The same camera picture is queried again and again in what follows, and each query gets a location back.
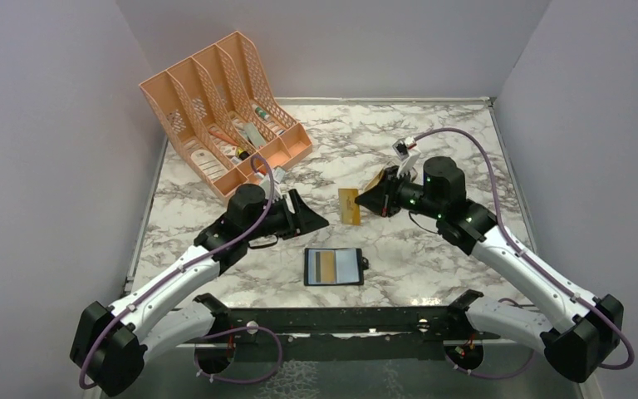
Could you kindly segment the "gold striped credit card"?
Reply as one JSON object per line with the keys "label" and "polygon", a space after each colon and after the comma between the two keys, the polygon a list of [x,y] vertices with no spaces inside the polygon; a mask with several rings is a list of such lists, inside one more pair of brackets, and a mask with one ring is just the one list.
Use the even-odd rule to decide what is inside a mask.
{"label": "gold striped credit card", "polygon": [[315,254],[315,279],[317,283],[336,283],[336,255],[334,251],[322,250]]}

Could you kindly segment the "black leather card holder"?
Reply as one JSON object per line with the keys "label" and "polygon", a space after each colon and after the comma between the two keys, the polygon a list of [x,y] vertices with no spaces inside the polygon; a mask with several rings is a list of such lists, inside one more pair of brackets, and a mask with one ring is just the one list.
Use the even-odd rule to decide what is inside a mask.
{"label": "black leather card holder", "polygon": [[360,286],[369,267],[369,260],[358,248],[306,248],[303,283],[308,287]]}

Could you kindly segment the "beige oval card tray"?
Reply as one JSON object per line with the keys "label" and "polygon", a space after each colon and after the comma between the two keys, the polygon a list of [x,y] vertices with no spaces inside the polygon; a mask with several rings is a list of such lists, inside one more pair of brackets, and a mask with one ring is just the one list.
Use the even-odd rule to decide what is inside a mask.
{"label": "beige oval card tray", "polygon": [[381,169],[364,187],[363,192],[367,192],[369,190],[374,189],[380,183],[385,181],[394,180],[399,174],[399,166],[398,165],[387,165],[383,169]]}

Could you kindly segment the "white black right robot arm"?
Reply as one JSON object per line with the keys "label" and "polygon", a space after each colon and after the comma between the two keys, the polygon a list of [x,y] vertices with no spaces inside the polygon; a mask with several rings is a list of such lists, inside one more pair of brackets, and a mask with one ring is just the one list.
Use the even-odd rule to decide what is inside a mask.
{"label": "white black right robot arm", "polygon": [[408,210],[434,219],[438,235],[487,264],[540,311],[535,315],[479,297],[447,314],[453,336],[495,333],[541,353],[572,382],[585,382],[620,344],[622,303],[577,286],[514,239],[494,213],[468,198],[464,172],[449,157],[427,159],[422,184],[397,166],[385,168],[355,202],[381,217]]}

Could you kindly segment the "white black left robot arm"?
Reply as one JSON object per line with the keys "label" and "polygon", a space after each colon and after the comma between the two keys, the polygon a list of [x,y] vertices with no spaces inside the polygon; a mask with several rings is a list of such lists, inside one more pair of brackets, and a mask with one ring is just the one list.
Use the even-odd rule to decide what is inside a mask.
{"label": "white black left robot arm", "polygon": [[229,335],[228,307],[214,296],[205,294],[179,312],[174,306],[235,265],[251,241],[293,239],[328,225],[296,190],[273,199],[258,185],[240,185],[226,211],[164,272],[110,305],[95,301],[83,310],[70,352],[81,388],[119,395],[156,355],[195,337],[214,342]]}

